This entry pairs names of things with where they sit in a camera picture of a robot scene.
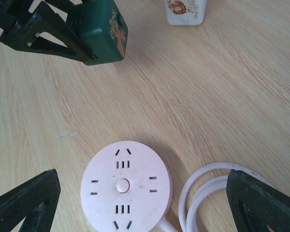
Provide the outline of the white printed cube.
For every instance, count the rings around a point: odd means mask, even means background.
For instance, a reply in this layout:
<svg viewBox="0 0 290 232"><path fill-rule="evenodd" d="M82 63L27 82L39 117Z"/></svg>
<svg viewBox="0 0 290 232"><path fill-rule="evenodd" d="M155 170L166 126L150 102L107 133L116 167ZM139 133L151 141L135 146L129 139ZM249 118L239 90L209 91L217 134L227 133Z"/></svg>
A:
<svg viewBox="0 0 290 232"><path fill-rule="evenodd" d="M165 0L167 21L174 26L198 26L203 22L207 0Z"/></svg>

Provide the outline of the green printed cube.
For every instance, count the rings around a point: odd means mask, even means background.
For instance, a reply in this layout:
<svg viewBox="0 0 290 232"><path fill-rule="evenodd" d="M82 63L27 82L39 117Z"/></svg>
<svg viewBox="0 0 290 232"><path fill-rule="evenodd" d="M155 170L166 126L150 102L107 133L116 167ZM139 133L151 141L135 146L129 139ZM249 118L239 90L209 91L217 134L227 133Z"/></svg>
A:
<svg viewBox="0 0 290 232"><path fill-rule="evenodd" d="M66 23L92 51L84 64L122 61L126 54L128 26L113 0L86 0L69 9Z"/></svg>

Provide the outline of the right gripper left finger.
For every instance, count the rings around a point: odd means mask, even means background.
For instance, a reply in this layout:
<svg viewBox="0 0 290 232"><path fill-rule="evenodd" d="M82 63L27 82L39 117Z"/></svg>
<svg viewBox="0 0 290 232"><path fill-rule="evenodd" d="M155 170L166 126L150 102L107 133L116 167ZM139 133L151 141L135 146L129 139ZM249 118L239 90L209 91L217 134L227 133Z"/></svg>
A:
<svg viewBox="0 0 290 232"><path fill-rule="evenodd" d="M61 188L56 169L44 171L0 196L0 232L49 232Z"/></svg>

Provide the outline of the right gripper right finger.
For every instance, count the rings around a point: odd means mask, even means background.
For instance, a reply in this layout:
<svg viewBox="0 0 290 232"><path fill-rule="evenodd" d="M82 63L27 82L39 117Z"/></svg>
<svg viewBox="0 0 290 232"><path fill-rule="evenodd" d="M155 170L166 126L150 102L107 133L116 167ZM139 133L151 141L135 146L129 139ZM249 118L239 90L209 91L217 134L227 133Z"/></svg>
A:
<svg viewBox="0 0 290 232"><path fill-rule="evenodd" d="M226 193L239 232L290 232L290 197L244 171L230 170Z"/></svg>

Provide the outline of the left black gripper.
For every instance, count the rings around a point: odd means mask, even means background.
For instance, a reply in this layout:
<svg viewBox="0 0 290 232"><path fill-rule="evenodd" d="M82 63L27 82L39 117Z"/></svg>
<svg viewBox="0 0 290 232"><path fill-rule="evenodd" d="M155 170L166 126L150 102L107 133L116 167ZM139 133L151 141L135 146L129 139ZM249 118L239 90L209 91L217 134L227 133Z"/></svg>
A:
<svg viewBox="0 0 290 232"><path fill-rule="evenodd" d="M53 7L70 17L82 5L70 0L0 0L0 42L22 52L88 61L92 51Z"/></svg>

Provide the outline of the pink round socket hub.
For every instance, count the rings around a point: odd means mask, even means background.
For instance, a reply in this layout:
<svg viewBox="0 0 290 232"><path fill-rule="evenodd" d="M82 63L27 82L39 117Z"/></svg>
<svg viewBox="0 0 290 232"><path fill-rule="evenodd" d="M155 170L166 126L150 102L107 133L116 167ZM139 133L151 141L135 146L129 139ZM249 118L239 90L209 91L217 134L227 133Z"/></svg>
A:
<svg viewBox="0 0 290 232"><path fill-rule="evenodd" d="M82 178L82 209L98 232L149 232L170 208L171 175L161 157L135 141L100 150Z"/></svg>

